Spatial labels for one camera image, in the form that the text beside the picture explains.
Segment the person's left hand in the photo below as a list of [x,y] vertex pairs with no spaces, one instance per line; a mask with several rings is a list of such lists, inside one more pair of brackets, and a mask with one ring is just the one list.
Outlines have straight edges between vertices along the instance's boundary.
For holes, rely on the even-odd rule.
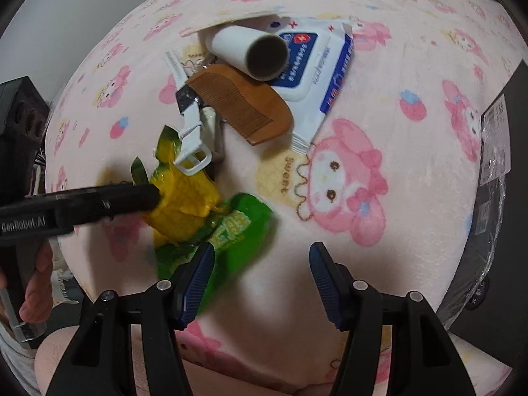
[[36,268],[29,280],[24,303],[19,310],[20,319],[24,322],[38,324],[48,320],[54,305],[51,284],[53,269],[53,251],[45,241],[37,254]]

